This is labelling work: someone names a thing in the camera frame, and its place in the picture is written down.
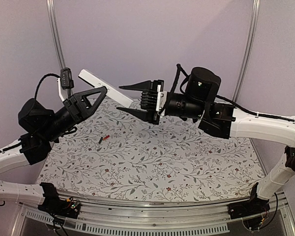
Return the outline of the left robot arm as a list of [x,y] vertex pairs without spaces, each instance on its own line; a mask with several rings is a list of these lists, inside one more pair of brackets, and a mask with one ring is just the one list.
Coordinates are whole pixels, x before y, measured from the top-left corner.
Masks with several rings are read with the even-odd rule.
[[[106,93],[105,87],[75,93],[63,101],[63,107],[57,112],[44,108],[36,98],[29,99],[18,114],[19,125],[27,133],[0,148],[0,174],[45,160],[53,143],[74,133],[77,124],[91,117]],[[63,202],[51,183],[28,187],[0,180],[0,201],[37,204],[52,213],[60,213],[63,209]]]

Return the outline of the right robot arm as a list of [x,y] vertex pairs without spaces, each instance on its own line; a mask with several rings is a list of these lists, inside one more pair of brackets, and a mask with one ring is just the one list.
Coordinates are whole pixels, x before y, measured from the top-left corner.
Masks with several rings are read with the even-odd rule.
[[203,67],[187,73],[177,65],[170,91],[164,91],[163,84],[162,80],[154,80],[123,86],[124,90],[141,92],[140,109],[125,111],[152,124],[165,116],[192,119],[200,130],[216,138],[253,138],[285,145],[281,160],[252,187],[250,199],[244,204],[248,214],[260,210],[295,176],[295,117],[253,112],[225,97],[216,102],[221,78]]

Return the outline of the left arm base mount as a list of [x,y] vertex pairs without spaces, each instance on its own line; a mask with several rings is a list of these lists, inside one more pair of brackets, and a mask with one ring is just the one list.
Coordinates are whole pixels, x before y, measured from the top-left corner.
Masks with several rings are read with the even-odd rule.
[[51,216],[63,216],[67,218],[77,219],[81,209],[81,202],[79,200],[69,197],[62,200],[59,194],[51,183],[40,183],[43,189],[44,201],[38,205],[40,211],[44,211]]

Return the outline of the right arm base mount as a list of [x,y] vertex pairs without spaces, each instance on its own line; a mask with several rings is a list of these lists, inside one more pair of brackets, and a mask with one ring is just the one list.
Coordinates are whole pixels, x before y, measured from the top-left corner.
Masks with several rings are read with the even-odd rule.
[[255,183],[251,189],[250,198],[248,200],[227,205],[228,214],[231,219],[251,216],[270,210],[269,200],[258,198],[257,187],[258,183]]

